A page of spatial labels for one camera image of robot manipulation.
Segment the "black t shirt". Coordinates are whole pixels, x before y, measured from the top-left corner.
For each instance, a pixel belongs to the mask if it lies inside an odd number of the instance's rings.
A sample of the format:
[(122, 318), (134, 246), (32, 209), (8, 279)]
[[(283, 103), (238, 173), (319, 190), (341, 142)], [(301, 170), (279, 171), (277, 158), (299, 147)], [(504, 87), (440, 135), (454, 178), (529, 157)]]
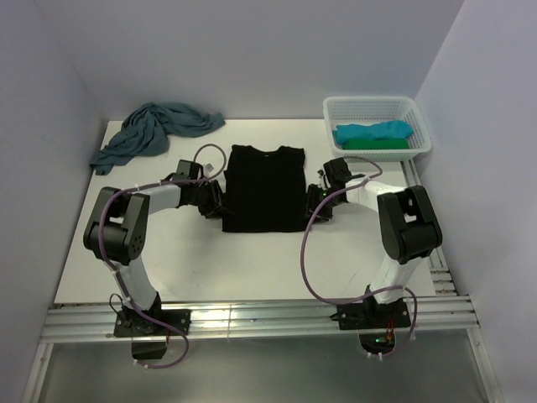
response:
[(300, 233), (305, 230), (305, 151), (232, 146), (225, 171), (225, 233)]

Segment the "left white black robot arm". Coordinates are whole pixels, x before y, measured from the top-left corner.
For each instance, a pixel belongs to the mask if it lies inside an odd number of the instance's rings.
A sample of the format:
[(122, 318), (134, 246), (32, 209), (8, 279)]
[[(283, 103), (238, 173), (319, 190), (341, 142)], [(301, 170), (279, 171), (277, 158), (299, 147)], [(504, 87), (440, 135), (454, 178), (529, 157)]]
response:
[(142, 260), (149, 217), (183, 206), (198, 208), (205, 218), (219, 218), (224, 196), (218, 181), (205, 176), (195, 161), (180, 160), (174, 173), (155, 183), (102, 188), (83, 235), (84, 247), (104, 262), (120, 290), (119, 320), (144, 335), (159, 332), (165, 321), (159, 293)]

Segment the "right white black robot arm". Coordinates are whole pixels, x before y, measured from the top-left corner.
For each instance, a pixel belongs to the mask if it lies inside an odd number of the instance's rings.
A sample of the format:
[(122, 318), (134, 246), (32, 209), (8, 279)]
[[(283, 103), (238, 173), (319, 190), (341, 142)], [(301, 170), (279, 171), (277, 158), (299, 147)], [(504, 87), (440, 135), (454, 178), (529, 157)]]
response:
[(366, 207), (378, 215), (384, 258), (375, 279), (363, 295), (336, 304), (331, 320), (351, 329), (381, 327), (394, 323), (407, 327), (416, 313), (409, 311), (404, 295), (410, 277), (421, 261), (443, 242), (441, 226), (427, 190), (417, 186), (391, 186), (375, 173), (353, 174), (343, 158), (326, 162), (320, 172), (321, 185), (307, 191), (307, 216), (303, 237), (308, 238), (316, 222), (327, 222), (341, 204)]

